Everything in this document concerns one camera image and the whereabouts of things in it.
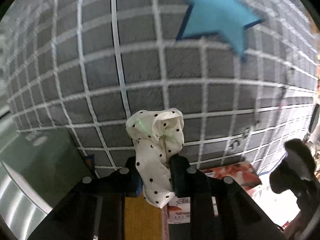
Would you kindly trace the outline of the grey storage box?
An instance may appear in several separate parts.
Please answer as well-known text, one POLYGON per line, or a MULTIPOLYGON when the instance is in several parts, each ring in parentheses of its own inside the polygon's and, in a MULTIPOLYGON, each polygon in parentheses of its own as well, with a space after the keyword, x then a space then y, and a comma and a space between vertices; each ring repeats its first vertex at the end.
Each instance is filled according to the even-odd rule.
POLYGON ((1 107, 1 239, 27 239, 88 174, 67 131, 18 132, 1 107))

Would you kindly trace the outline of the white polka dot cloth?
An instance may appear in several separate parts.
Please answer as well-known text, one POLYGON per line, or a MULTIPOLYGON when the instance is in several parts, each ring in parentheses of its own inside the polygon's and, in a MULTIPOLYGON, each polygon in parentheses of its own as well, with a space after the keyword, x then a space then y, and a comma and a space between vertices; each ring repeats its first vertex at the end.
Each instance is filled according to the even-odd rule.
POLYGON ((140 110, 127 120, 125 128, 136 142, 136 169, 143 182, 144 198, 161 209, 175 196, 169 160, 184 145, 183 114, 176 108, 140 110))

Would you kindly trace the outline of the grey checked star rug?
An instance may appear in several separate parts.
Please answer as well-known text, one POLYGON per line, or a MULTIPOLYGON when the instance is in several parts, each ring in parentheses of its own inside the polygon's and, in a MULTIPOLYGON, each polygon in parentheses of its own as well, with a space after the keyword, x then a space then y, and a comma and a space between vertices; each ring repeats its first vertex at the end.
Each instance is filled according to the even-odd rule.
POLYGON ((1 80, 21 133, 66 128, 99 176, 134 155, 126 120, 179 109, 181 155, 211 168, 273 168, 308 129, 316 41, 299 0, 240 0, 262 22, 241 59, 219 35, 177 41, 184 0, 10 0, 1 80))

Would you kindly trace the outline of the orange cardboard box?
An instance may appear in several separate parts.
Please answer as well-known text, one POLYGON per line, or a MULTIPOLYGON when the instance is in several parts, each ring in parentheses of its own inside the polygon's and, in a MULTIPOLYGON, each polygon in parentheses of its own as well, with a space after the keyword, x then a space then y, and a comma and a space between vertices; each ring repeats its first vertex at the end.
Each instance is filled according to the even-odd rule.
POLYGON ((234 164, 216 178, 206 171, 180 171, 190 196, 190 221, 170 224, 163 212, 151 211, 140 200, 125 207, 125 239, 263 239, 262 209, 246 192, 261 183, 252 168, 234 164))

